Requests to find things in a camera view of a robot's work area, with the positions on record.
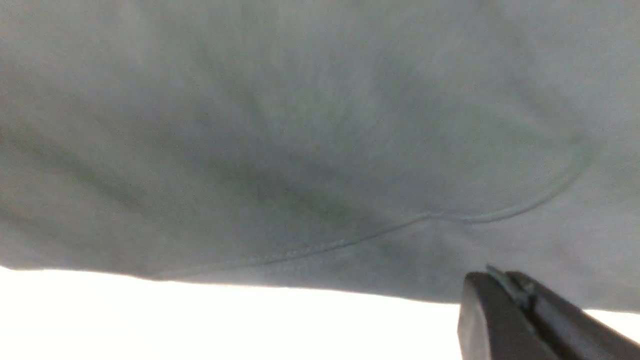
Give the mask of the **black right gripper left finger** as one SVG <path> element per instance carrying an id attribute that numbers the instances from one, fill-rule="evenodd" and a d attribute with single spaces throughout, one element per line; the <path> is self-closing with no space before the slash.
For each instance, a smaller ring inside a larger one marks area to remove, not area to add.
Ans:
<path id="1" fill-rule="evenodd" d="M 464 360 L 554 360 L 526 317 L 489 274 L 469 272 L 462 285 L 457 336 Z"/>

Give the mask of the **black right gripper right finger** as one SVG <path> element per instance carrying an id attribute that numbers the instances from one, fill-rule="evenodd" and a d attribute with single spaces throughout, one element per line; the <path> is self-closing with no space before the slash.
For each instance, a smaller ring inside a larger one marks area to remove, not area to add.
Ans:
<path id="1" fill-rule="evenodd" d="M 637 360 L 637 342 L 606 326 L 532 277 L 508 276 L 528 293 L 523 311 L 537 334 L 563 360 Z"/>

